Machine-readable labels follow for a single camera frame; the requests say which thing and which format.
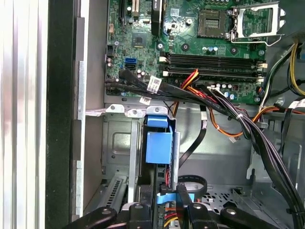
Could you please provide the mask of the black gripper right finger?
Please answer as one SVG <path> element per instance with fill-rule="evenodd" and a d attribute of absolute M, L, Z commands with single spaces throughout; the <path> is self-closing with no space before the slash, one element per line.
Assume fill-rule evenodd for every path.
<path fill-rule="evenodd" d="M 187 226 L 193 229 L 275 229 L 270 224 L 239 208 L 226 207 L 218 217 L 213 217 L 213 211 L 201 203 L 192 203 L 187 207 L 189 222 Z"/>

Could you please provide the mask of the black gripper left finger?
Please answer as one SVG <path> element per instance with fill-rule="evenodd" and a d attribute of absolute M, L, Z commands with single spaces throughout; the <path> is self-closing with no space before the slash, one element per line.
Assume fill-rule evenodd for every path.
<path fill-rule="evenodd" d="M 100 207 L 64 226 L 65 229 L 151 229 L 149 206 L 127 203 L 118 213 L 111 207 Z"/>

